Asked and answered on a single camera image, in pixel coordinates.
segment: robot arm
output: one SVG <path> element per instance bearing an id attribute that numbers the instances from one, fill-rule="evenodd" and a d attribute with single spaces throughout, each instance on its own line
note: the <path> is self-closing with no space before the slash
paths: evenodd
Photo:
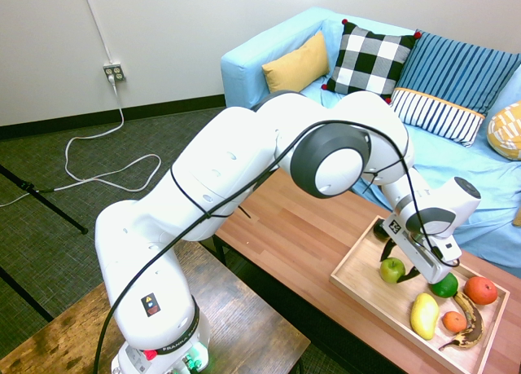
<path id="1" fill-rule="evenodd" d="M 440 260 L 449 262 L 461 254 L 452 231 L 479 200 L 469 206 L 471 187 L 458 181 L 431 190 L 414 173 L 413 164 L 406 128 L 369 92 L 348 95 L 332 109 L 297 93 L 269 96 L 253 110 L 225 109 L 148 195 L 111 205 L 98 217 L 96 250 L 111 305 L 120 300 L 115 318 L 126 339 L 113 367 L 124 374 L 143 369 L 162 374 L 199 372 L 206 366 L 208 321 L 190 295 L 173 250 L 155 259 L 181 238 L 211 237 L 255 185 L 277 168 L 320 198 L 347 191 L 360 177 L 381 186 L 395 209 L 384 228 L 394 234 L 396 226 L 390 225 L 398 224 L 403 240 L 396 242 L 407 246 L 404 251 L 413 264 L 435 283 L 449 269 Z M 418 183 L 416 192 L 424 195 L 418 202 L 424 227 L 409 201 L 413 197 L 406 185 L 408 172 Z M 463 189 L 467 199 L 454 196 L 454 188 L 458 193 Z M 428 245 L 416 242 L 424 233 L 451 240 L 454 251 L 433 254 Z M 411 240 L 411 234 L 418 237 Z M 136 279 L 139 271 L 142 275 Z M 119 298 L 125 286 L 128 292 Z M 192 362 L 191 369 L 187 362 Z"/>

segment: green apple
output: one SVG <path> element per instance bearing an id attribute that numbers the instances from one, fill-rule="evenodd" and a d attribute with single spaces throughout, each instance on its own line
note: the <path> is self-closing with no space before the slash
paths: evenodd
<path id="1" fill-rule="evenodd" d="M 405 275 L 404 263 L 396 257 L 388 257 L 380 264 L 380 276 L 388 283 L 396 283 Z"/>

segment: white wall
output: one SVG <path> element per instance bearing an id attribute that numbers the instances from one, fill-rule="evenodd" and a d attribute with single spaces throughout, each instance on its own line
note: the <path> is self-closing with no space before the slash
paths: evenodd
<path id="1" fill-rule="evenodd" d="M 91 0 L 124 107 L 222 93 L 222 55 L 311 6 L 521 52 L 519 0 Z M 116 108 L 85 0 L 0 0 L 0 125 Z"/>

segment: banana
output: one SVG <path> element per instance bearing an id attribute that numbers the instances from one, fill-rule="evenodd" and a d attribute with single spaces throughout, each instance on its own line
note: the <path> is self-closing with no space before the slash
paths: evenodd
<path id="1" fill-rule="evenodd" d="M 465 312 L 466 329 L 459 332 L 450 343 L 441 346 L 439 348 L 440 351 L 449 345 L 454 345 L 459 348 L 471 348 L 478 344 L 485 330 L 483 319 L 475 307 L 474 302 L 471 301 L 467 295 L 459 291 L 454 294 L 453 298 Z"/>

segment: coffee table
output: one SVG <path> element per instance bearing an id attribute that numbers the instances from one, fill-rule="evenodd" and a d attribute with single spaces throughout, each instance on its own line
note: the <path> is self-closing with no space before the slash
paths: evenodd
<path id="1" fill-rule="evenodd" d="M 180 241 L 174 249 L 190 291 L 212 327 L 210 363 L 204 373 L 287 374 L 309 340 L 200 244 Z M 109 309 L 100 284 L 2 359 L 0 372 L 91 374 Z M 110 373 L 110 362 L 123 341 L 112 320 L 103 343 L 100 373 Z"/>
<path id="2" fill-rule="evenodd" d="M 369 347 L 406 372 L 447 369 L 330 282 L 364 230 L 385 209 L 351 192 L 320 200 L 274 173 L 217 232 L 231 248 L 272 275 Z M 462 264 L 510 291 L 484 373 L 518 374 L 521 361 L 521 283 L 463 251 Z"/>

